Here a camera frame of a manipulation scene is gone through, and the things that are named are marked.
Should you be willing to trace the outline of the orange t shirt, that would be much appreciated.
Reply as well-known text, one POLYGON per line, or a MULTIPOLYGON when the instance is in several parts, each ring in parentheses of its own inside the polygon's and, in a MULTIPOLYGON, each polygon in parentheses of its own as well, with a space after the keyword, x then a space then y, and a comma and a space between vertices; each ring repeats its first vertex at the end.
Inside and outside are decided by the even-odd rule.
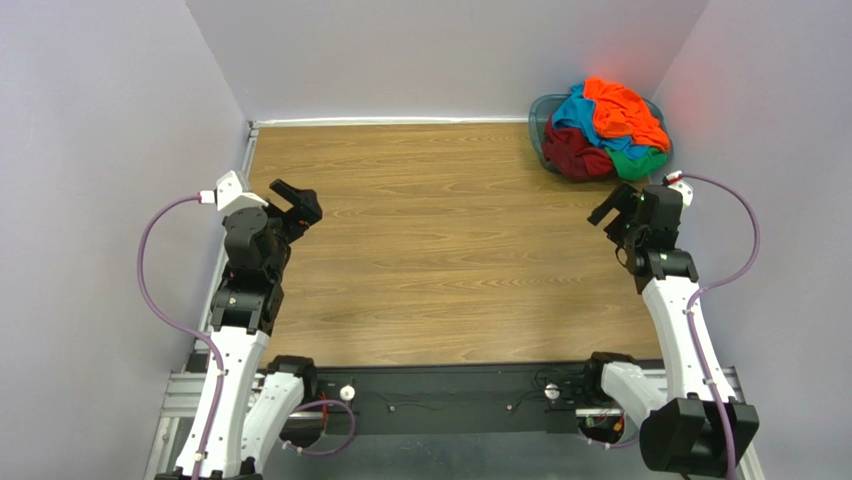
POLYGON ((597 77, 584 82, 583 97, 594 103, 592 124, 603 139, 628 137, 632 144, 671 149, 668 135, 643 98, 621 84, 597 77))

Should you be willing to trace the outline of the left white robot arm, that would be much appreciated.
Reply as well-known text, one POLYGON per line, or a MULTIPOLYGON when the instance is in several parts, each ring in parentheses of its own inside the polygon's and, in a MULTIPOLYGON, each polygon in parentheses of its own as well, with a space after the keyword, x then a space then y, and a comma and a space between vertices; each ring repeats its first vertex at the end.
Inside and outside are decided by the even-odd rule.
POLYGON ((260 362, 284 299, 291 245, 322 218, 313 190, 276 180, 281 210, 253 193, 239 172, 200 195, 223 216, 226 254, 210 302, 212 331, 203 336, 210 361, 189 436, 169 479, 259 479, 290 414, 316 392, 310 358, 260 362))

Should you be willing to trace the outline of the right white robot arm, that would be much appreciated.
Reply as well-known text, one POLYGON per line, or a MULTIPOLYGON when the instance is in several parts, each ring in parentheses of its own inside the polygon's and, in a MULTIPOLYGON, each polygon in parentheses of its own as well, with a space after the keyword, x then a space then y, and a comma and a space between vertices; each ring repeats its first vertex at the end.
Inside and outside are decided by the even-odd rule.
POLYGON ((624 267, 650 313, 667 387, 656 387, 628 355, 595 352, 584 366, 583 394, 621 408, 638 429, 634 439, 648 469, 733 479, 760 420, 718 362, 700 304, 706 290, 692 255, 676 245, 692 196, 680 179, 641 189, 621 184, 589 215, 598 225, 616 214, 604 231, 625 253, 624 267))

